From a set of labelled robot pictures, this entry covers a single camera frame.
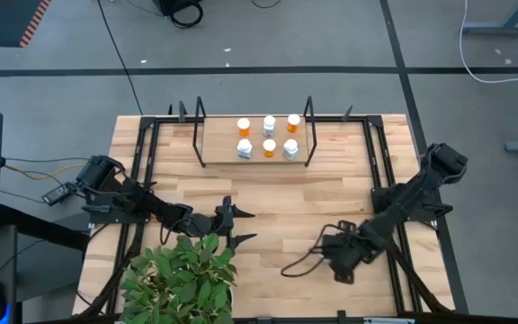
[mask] pill bottle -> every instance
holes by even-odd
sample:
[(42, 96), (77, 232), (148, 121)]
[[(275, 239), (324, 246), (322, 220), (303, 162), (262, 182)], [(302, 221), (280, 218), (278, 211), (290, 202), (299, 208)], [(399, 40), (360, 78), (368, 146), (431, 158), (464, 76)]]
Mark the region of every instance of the pill bottle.
[(288, 139), (283, 145), (283, 155), (288, 160), (294, 160), (299, 154), (299, 148), (297, 141), (294, 139)]
[(237, 144), (237, 154), (242, 158), (251, 158), (251, 149), (253, 146), (249, 139), (242, 139)]
[(299, 122), (301, 121), (301, 118), (297, 114), (291, 114), (289, 115), (289, 118), (287, 118), (287, 131), (295, 132), (299, 128)]
[(268, 115), (263, 120), (263, 135), (265, 137), (272, 137), (275, 133), (275, 117)]
[(242, 137), (249, 136), (249, 128), (251, 127), (251, 122), (247, 118), (241, 118), (237, 121), (237, 127), (239, 128), (239, 135)]
[(272, 158), (275, 155), (275, 148), (277, 147), (277, 143), (275, 143), (272, 139), (266, 139), (263, 142), (263, 153), (267, 158)]

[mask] bottle cap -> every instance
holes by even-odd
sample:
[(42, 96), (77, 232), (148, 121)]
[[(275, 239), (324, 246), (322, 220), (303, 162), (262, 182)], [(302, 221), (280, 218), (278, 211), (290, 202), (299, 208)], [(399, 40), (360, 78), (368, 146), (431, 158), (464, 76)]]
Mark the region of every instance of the bottle cap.
[(249, 126), (251, 126), (251, 122), (247, 118), (240, 118), (237, 121), (237, 127), (240, 130), (246, 130), (249, 128)]
[(268, 151), (274, 151), (275, 148), (277, 147), (277, 143), (275, 143), (274, 140), (272, 139), (266, 139), (264, 142), (263, 142), (263, 148), (265, 150), (268, 150)]
[(263, 120), (263, 123), (265, 126), (273, 126), (273, 125), (275, 125), (275, 117), (268, 115)]
[(286, 151), (292, 152), (297, 149), (297, 141), (294, 139), (287, 139), (283, 147)]
[(289, 118), (287, 119), (289, 124), (291, 125), (299, 125), (299, 122), (301, 122), (301, 118), (297, 114), (291, 114), (289, 115)]
[(250, 148), (251, 142), (249, 141), (249, 139), (242, 139), (239, 141), (239, 144), (237, 145), (237, 149), (248, 150)]

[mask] black floor stripe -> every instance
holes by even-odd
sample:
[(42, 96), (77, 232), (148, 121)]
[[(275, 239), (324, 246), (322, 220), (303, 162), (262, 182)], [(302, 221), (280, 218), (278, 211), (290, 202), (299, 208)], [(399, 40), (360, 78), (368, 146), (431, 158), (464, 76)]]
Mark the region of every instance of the black floor stripe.
[[(413, 96), (413, 90), (409, 81), (407, 68), (405, 67), (405, 61), (403, 60), (403, 53), (401, 52), (401, 47), (399, 45), (395, 24), (389, 9), (388, 0), (380, 0), (380, 5), (383, 12), (383, 18), (385, 19), (385, 24), (387, 25), (388, 37), (389, 41), (391, 42), (391, 48), (393, 49), (395, 63), (397, 64), (399, 79), (401, 81), (401, 87), (403, 88), (403, 95), (405, 97), (406, 106), (409, 113), (409, 120), (411, 121), (411, 127), (413, 128), (413, 134), (415, 135), (415, 142), (419, 152), (423, 152), (427, 148), (423, 126), (421, 125), (421, 120), (419, 119), (419, 111), (417, 111), (415, 97)], [(445, 264), (445, 269), (447, 270), (447, 276), (449, 278), (449, 284), (451, 286), (451, 293), (453, 300), (455, 301), (455, 309), (461, 313), (469, 313), (465, 299), (465, 293), (460, 282), (457, 260), (452, 249), (451, 236), (449, 233), (449, 228), (447, 227), (447, 221), (444, 217), (441, 217), (438, 222), (438, 237), (441, 243), (443, 262)]]
[[(132, 76), (204, 76), (256, 74), (467, 75), (463, 67), (161, 67), (131, 68)], [(474, 74), (518, 74), (518, 67), (471, 67)], [(0, 77), (125, 76), (122, 68), (0, 69)]]

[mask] white cable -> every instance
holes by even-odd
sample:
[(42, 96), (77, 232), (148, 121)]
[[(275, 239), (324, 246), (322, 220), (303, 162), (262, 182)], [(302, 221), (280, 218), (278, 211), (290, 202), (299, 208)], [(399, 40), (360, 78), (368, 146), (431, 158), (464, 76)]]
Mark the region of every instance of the white cable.
[(505, 79), (505, 80), (483, 80), (483, 79), (476, 77), (471, 72), (469, 67), (467, 67), (467, 63), (465, 63), (465, 57), (463, 56), (463, 28), (465, 28), (465, 21), (467, 20), (468, 2), (469, 2), (469, 0), (465, 0), (465, 14), (463, 15), (463, 23), (460, 25), (460, 30), (459, 30), (459, 53), (460, 53), (460, 60), (463, 62), (463, 67), (465, 67), (465, 69), (467, 69), (467, 72), (469, 72), (469, 74), (480, 83), (500, 84), (500, 83), (518, 81), (518, 78)]

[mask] gray floor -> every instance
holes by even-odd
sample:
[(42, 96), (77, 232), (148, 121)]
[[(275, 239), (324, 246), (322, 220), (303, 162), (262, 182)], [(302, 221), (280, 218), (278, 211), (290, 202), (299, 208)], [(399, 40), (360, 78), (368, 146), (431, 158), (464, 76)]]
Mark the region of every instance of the gray floor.
[[(153, 8), (149, 0), (136, 2)], [(501, 20), (514, 3), (471, 0), (469, 19)], [(409, 67), (460, 66), (462, 1), (389, 4)], [(272, 10), (247, 0), (206, 0), (202, 24), (188, 31), (123, 0), (104, 7), (130, 68), (395, 64), (375, 0), (282, 0)], [(468, 37), (464, 49), (473, 66), (503, 67), (507, 59), (518, 66), (518, 38)], [(0, 69), (120, 66), (94, 0), (54, 0), (27, 49), (0, 49)], [(502, 77), (518, 76), (484, 76)], [(518, 84), (481, 85), (463, 75), (410, 78), (427, 142), (448, 142), (470, 158), (464, 180), (442, 190), (456, 208), (449, 223), (469, 310), (518, 317), (518, 154), (503, 151), (505, 141), (518, 140)], [(134, 76), (133, 82), (145, 113), (165, 113), (179, 100), (192, 112), (197, 95), (208, 113), (294, 112), (308, 95), (319, 113), (343, 112), (350, 104), (354, 113), (406, 113), (398, 77), (390, 75)], [(60, 158), (107, 153), (116, 116), (136, 114), (137, 107), (124, 76), (36, 76), (0, 78), (0, 112), (4, 156)], [(31, 197), (53, 186), (2, 175), (2, 188)], [(2, 200), (47, 220), (79, 207)], [(67, 317), (74, 294), (68, 287), (26, 303), (26, 321)]]

